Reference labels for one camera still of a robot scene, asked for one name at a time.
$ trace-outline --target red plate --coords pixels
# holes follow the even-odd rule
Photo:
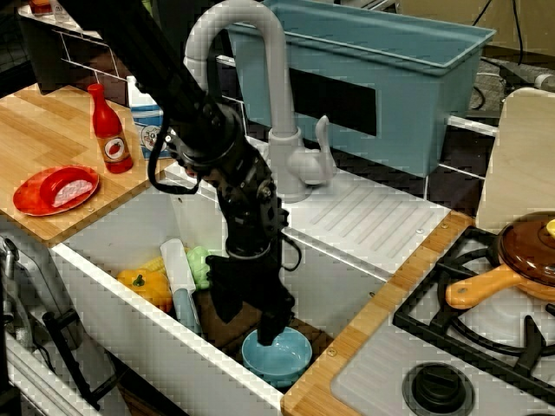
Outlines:
[[[80,179],[91,182],[93,188],[64,205],[54,207],[49,203],[65,184]],[[13,203],[18,211],[34,217],[59,214],[85,202],[95,193],[98,183],[98,173],[90,167],[79,165],[50,167],[27,179],[14,193]]]

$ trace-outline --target wooden cutting board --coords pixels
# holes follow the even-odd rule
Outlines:
[[[88,93],[66,86],[41,95],[35,84],[0,100],[0,216],[51,247],[150,186],[131,111],[109,105],[121,118],[134,161],[132,169],[119,174],[104,166],[91,131]],[[171,163],[172,159],[159,161],[159,176]],[[44,169],[65,165],[95,169],[100,176],[98,191],[75,209],[48,217],[30,217],[16,209],[13,194],[25,180]]]
[[[505,101],[476,225],[498,234],[516,218],[555,211],[555,94],[522,88]]]

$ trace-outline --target wooden countertop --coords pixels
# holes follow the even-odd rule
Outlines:
[[[41,95],[38,86],[0,100],[0,212],[47,246],[71,237],[150,186],[147,161],[140,149],[131,111],[110,103],[120,116],[134,166],[113,174],[104,166],[90,126],[89,94],[64,87]],[[159,161],[157,172],[173,163]],[[98,191],[71,211],[30,217],[13,205],[16,189],[29,177],[52,166],[84,165],[100,175]]]
[[[286,416],[355,416],[350,407],[331,395],[330,382],[356,351],[378,329],[404,296],[424,276],[473,220],[451,211],[401,268],[382,286],[350,324],[326,348],[284,395],[282,413]]]

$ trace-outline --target blue bowl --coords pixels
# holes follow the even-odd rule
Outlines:
[[[309,340],[292,328],[285,328],[274,342],[265,347],[258,343],[257,331],[243,341],[243,364],[275,388],[292,386],[310,363]]]

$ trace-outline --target white faucet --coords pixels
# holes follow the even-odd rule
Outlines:
[[[187,39],[184,63],[202,89],[208,91],[206,60],[216,35],[230,24],[248,23],[264,39],[270,89],[271,130],[269,165],[276,180],[277,195],[286,203],[299,202],[310,195],[307,185],[330,181],[336,173],[328,143],[326,116],[317,123],[316,136],[321,151],[304,147],[289,79],[285,33],[276,15],[254,0],[225,0],[211,7],[193,26]]]

